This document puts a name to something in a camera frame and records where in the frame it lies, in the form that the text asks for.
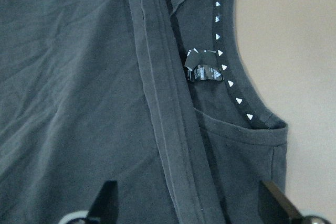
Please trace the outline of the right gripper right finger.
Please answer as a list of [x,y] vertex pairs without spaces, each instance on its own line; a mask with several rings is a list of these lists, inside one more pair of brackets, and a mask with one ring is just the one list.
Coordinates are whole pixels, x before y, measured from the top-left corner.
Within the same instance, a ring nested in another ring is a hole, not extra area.
[[262,222],[267,224],[307,223],[273,181],[259,183],[258,213]]

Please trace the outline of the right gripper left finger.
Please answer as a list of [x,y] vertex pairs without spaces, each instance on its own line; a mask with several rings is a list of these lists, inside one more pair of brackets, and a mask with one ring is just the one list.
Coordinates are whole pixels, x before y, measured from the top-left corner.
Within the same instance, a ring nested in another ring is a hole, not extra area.
[[106,181],[86,216],[88,223],[117,223],[119,213],[117,181]]

